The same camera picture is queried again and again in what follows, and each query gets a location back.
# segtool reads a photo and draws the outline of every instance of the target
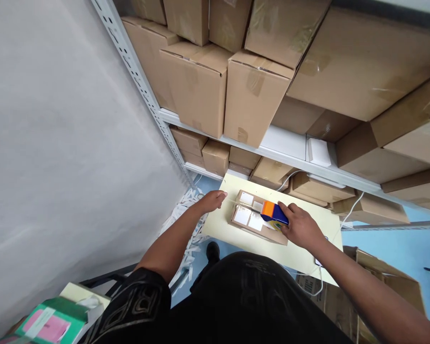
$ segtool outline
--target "black shirt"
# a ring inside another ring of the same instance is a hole
[[[273,260],[247,252],[216,263],[171,309],[156,272],[133,272],[81,343],[351,343]]]

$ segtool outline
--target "hand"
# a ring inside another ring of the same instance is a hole
[[[215,209],[221,208],[221,203],[228,196],[227,192],[216,190],[211,191],[206,194],[202,199],[200,199],[197,203],[191,206],[194,210],[202,215],[206,213],[210,213]]]
[[[309,213],[299,208],[295,203],[288,207],[279,202],[285,216],[288,218],[289,226],[282,227],[282,233],[295,245],[311,251],[312,247],[323,241],[326,241],[317,223]]]

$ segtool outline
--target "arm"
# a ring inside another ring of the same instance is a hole
[[[204,214],[220,208],[226,196],[227,193],[223,191],[211,191],[189,207],[156,239],[134,270],[147,268],[159,273],[167,283],[170,283],[182,262],[186,245],[197,222]]]
[[[306,211],[279,206],[290,222],[284,235],[325,266],[380,341],[430,343],[430,321],[423,314],[326,240]]]

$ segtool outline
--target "black shoe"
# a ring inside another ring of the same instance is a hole
[[[207,245],[207,250],[205,251],[205,255],[209,261],[219,261],[220,260],[220,247],[214,241],[209,242]]]

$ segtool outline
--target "table surface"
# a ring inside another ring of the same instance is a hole
[[[220,239],[245,251],[269,257],[286,267],[337,285],[326,269],[322,268],[322,277],[320,276],[319,267],[315,265],[314,257],[307,250],[296,246],[290,241],[287,246],[268,242],[230,224],[236,196],[239,190],[244,190],[271,202],[296,203],[297,206],[306,210],[312,216],[322,230],[323,235],[328,237],[328,240],[342,251],[342,237],[339,230],[339,217],[337,215],[318,205],[302,201],[230,174],[226,174],[221,182],[220,190],[226,191],[228,196],[223,202],[221,209],[216,209],[207,217],[202,228],[202,232],[205,235]]]

